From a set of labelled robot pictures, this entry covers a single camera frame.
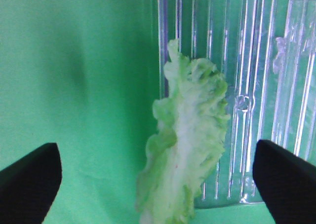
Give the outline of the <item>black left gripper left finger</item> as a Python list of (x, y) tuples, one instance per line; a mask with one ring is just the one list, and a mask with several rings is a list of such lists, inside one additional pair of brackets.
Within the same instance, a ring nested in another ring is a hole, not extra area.
[(62, 182), (57, 143), (46, 143), (0, 172), (0, 222), (43, 223)]

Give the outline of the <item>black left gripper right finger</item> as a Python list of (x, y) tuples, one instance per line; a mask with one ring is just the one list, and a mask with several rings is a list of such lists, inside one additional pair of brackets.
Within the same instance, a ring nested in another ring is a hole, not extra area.
[(277, 224), (316, 222), (316, 168), (269, 140), (256, 145), (252, 176)]

